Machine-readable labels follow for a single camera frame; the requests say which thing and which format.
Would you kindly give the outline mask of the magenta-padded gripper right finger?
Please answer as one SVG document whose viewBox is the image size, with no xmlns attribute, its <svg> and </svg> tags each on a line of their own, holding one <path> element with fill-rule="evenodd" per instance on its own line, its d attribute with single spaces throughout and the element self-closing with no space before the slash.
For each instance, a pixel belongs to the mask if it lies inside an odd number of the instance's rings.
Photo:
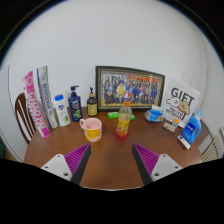
<svg viewBox="0 0 224 224">
<path fill-rule="evenodd" d="M 132 154 L 144 185 L 182 169 L 182 167 L 167 154 L 158 155 L 136 143 L 132 145 Z"/>
</svg>

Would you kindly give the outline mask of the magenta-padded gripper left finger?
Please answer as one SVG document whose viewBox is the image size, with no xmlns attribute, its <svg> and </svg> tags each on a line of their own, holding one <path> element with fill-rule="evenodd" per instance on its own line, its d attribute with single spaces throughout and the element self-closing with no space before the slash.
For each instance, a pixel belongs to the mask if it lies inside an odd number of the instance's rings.
<svg viewBox="0 0 224 224">
<path fill-rule="evenodd" d="M 91 145 L 87 143 L 66 155 L 56 154 L 42 169 L 79 185 L 90 155 Z"/>
</svg>

